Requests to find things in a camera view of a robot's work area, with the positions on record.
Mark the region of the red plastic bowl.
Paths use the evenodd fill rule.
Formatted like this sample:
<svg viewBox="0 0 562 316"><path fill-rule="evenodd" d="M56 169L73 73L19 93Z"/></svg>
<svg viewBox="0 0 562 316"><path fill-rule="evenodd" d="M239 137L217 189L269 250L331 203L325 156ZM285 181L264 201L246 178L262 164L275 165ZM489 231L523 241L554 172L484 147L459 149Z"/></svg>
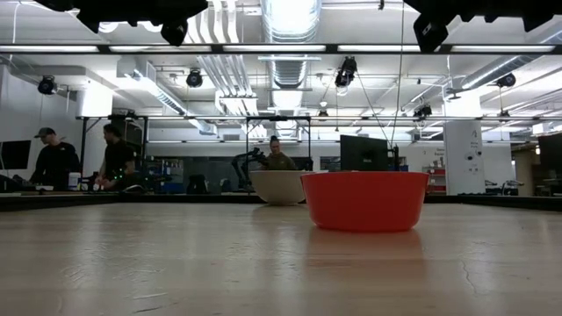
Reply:
<svg viewBox="0 0 562 316"><path fill-rule="evenodd" d="M346 232L412 229L421 216L429 175L401 171L350 171L301 177L312 222Z"/></svg>

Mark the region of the black beam with light strips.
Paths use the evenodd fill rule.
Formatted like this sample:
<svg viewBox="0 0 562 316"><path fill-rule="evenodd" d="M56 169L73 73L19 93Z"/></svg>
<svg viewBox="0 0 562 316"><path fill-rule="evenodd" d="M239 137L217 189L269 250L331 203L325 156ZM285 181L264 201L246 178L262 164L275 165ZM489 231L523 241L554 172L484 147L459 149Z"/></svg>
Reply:
<svg viewBox="0 0 562 316"><path fill-rule="evenodd" d="M417 45L385 44L189 44L35 45L0 44L0 54L421 54ZM562 45L442 45L438 54L562 55Z"/></svg>

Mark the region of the person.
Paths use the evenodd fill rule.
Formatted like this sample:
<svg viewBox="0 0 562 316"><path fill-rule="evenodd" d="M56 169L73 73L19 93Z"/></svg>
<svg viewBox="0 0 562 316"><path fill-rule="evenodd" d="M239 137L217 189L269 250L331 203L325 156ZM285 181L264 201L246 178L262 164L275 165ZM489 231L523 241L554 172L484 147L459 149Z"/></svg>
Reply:
<svg viewBox="0 0 562 316"><path fill-rule="evenodd" d="M40 150L30 182L66 190L69 174L78 172L80 167L75 147L59 140L50 127L40 128L35 138L40 139L44 147Z"/></svg>
<svg viewBox="0 0 562 316"><path fill-rule="evenodd" d="M281 151L280 142L277 136L270 137L270 154L266 157L263 165L265 170L296 170L293 159Z"/></svg>
<svg viewBox="0 0 562 316"><path fill-rule="evenodd" d="M113 124L103 127L106 147L95 183L103 190L123 190L135 171L135 153Z"/></svg>

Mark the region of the white ceramic bowl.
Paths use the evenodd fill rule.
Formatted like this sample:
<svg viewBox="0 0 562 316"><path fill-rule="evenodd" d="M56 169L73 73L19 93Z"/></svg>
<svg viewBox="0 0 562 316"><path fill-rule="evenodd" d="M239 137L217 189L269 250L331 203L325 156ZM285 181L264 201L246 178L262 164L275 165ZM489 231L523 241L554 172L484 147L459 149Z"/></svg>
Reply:
<svg viewBox="0 0 562 316"><path fill-rule="evenodd" d="M303 202L305 193L301 177L311 171L255 170L249 179L256 195L269 205L296 205Z"/></svg>

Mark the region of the black monitor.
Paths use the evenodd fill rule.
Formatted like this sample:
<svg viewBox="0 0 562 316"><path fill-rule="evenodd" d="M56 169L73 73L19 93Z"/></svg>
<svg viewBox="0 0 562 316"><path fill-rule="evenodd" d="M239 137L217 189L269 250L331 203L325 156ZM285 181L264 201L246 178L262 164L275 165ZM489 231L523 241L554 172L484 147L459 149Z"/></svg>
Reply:
<svg viewBox="0 0 562 316"><path fill-rule="evenodd" d="M387 171L388 145L385 140L340 136L341 171Z"/></svg>
<svg viewBox="0 0 562 316"><path fill-rule="evenodd" d="M540 163L548 170L562 173L562 133L555 133L538 138Z"/></svg>
<svg viewBox="0 0 562 316"><path fill-rule="evenodd" d="M0 142L0 170L27 169L30 140Z"/></svg>

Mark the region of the white pillar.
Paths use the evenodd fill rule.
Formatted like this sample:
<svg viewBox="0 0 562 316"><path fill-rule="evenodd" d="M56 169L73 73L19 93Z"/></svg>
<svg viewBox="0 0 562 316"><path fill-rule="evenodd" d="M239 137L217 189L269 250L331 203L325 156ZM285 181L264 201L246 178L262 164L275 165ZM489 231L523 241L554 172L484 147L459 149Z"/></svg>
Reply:
<svg viewBox="0 0 562 316"><path fill-rule="evenodd" d="M447 194L480 194L486 191L482 132L478 120L444 124Z"/></svg>

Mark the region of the silver ventilation duct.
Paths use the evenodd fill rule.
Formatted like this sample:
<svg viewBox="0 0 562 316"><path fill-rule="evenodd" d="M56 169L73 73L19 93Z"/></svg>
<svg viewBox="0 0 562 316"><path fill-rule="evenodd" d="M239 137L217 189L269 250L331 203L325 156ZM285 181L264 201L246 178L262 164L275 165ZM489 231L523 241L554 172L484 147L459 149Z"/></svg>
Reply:
<svg viewBox="0 0 562 316"><path fill-rule="evenodd" d="M305 44L315 40L322 0L260 0L265 41ZM280 89L297 89L305 82L307 61L270 61L270 73Z"/></svg>
<svg viewBox="0 0 562 316"><path fill-rule="evenodd" d="M514 70L521 68L538 58L540 58L540 55L513 55L498 58L465 77L460 82L459 88L462 90L477 89L484 84L508 75Z"/></svg>

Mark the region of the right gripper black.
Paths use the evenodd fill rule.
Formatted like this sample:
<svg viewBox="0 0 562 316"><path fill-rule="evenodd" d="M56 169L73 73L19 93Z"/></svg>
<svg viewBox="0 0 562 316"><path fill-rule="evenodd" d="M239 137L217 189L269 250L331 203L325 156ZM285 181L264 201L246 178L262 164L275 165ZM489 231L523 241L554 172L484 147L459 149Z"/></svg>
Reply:
<svg viewBox="0 0 562 316"><path fill-rule="evenodd" d="M420 50L434 52L447 39L447 26L456 17L469 22L483 8L483 0L403 0L420 13L414 34Z"/></svg>

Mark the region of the black metal rig frame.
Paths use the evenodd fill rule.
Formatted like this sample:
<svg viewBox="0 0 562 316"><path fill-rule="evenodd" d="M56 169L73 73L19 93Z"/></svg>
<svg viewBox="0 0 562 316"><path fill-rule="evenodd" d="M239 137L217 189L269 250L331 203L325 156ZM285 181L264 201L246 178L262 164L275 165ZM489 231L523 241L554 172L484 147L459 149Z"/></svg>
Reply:
<svg viewBox="0 0 562 316"><path fill-rule="evenodd" d="M185 121L190 123L195 127L203 126L207 121L209 122L222 122L222 121L234 121L235 123L239 123L245 131L245 137L241 141L244 143L246 148L249 148L249 125L254 123L255 125L262 124L264 121L266 122L285 122L285 121L292 121L297 125L300 122L305 122L305 126L303 130L311 134L312 131L312 118L310 116L282 116L282 115L272 115L272 116L135 116L135 115L109 115L106 117L84 117L78 116L76 117L77 120L82 121L82 131L81 131L81 140L80 140L80 160L81 160L81 168L84 166L84 158L86 153L87 147L87 133L93 128L97 123L100 121L109 121L112 122L113 120L116 121L132 121L136 122L137 120L141 121L140 127L140 134L141 134L141 141L140 141L140 165L147 160L146 149L148 143L151 142L149 139L149 126L151 121Z"/></svg>

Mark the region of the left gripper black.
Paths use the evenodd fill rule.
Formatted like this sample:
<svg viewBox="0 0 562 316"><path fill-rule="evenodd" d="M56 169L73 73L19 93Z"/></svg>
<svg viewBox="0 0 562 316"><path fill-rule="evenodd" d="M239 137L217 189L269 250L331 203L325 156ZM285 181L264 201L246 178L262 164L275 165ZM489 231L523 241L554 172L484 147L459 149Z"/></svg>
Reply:
<svg viewBox="0 0 562 316"><path fill-rule="evenodd" d="M108 0L100 13L101 22L148 21L161 27L162 37L172 46L184 43L188 18L208 9L207 0Z"/></svg>

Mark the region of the white rectangular air duct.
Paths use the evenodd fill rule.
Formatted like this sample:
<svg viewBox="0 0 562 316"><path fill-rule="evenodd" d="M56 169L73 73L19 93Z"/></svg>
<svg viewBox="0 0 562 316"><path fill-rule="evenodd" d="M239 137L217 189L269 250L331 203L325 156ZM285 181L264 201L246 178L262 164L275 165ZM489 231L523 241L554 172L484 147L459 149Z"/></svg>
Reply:
<svg viewBox="0 0 562 316"><path fill-rule="evenodd" d="M157 82L156 69L149 61L142 63L134 57L122 57L118 61L117 75L133 81L135 88L148 92L165 108L195 126L200 134L218 134L216 125L207 123L203 119L194 118L194 115L188 111L185 104L174 93Z"/></svg>

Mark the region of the black aluminium table frame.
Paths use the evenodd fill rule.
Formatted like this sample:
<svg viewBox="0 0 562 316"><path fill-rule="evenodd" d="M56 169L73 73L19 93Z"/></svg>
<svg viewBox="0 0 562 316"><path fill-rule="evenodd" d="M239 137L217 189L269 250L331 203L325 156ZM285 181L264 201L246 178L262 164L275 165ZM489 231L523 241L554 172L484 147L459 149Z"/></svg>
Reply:
<svg viewBox="0 0 562 316"><path fill-rule="evenodd" d="M562 212L562 197L513 196L426 196L426 204L463 204L504 207L536 211ZM252 195L139 195L126 193L32 192L0 194L0 212L29 211L48 208L104 204L260 204Z"/></svg>

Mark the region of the black backpack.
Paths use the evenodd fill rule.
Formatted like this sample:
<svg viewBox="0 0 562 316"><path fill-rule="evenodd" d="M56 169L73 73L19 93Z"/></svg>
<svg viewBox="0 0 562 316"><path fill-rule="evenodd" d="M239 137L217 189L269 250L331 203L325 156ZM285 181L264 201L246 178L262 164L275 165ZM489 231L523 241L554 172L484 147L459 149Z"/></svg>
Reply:
<svg viewBox="0 0 562 316"><path fill-rule="evenodd" d="M186 188L188 195L205 195L208 193L207 183L204 175L190 175Z"/></svg>

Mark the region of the red shelf unit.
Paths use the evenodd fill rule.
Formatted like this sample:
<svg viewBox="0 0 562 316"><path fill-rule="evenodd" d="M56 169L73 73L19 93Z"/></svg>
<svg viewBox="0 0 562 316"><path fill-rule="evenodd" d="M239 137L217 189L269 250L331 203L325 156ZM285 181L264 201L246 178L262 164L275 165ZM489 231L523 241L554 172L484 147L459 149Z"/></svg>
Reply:
<svg viewBox="0 0 562 316"><path fill-rule="evenodd" d="M447 192L446 169L438 167L427 167L429 174L428 194L445 195Z"/></svg>

